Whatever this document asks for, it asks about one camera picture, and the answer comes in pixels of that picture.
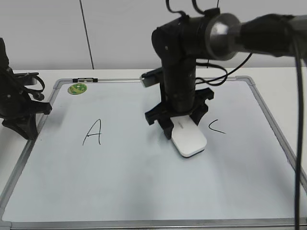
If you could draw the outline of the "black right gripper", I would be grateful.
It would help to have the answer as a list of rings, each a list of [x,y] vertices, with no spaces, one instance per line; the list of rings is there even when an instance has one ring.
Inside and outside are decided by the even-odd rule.
[[[149,125],[156,120],[167,139],[172,138],[174,124],[172,117],[189,115],[195,125],[208,112],[206,100],[214,98],[210,88],[196,90],[196,60],[185,59],[174,65],[162,65],[161,102],[145,113]]]

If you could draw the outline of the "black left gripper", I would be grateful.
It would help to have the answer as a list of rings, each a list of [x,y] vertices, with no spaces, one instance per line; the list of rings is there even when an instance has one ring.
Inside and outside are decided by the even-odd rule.
[[[37,80],[42,89],[29,89],[24,85],[28,79]],[[38,136],[35,114],[50,114],[50,103],[43,102],[45,84],[37,72],[12,74],[0,69],[0,117],[2,125],[7,127],[26,140],[34,140]]]

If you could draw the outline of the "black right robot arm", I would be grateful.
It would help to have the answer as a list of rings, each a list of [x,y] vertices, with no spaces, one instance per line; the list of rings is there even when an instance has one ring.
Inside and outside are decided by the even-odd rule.
[[[304,15],[267,14],[242,23],[219,8],[199,17],[184,12],[152,33],[152,45],[161,67],[142,74],[145,87],[158,84],[161,102],[145,113],[148,124],[158,122],[167,139],[174,130],[172,117],[189,116],[195,124],[208,112],[211,89],[196,89],[198,59],[227,61],[237,53],[307,58],[307,18]]]

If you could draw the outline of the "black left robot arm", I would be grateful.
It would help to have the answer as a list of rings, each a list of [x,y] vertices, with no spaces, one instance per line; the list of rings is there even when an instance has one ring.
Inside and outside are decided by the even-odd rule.
[[[38,136],[37,114],[50,114],[52,106],[43,102],[45,83],[38,72],[15,74],[9,66],[4,40],[0,39],[0,117],[2,125],[24,139]]]

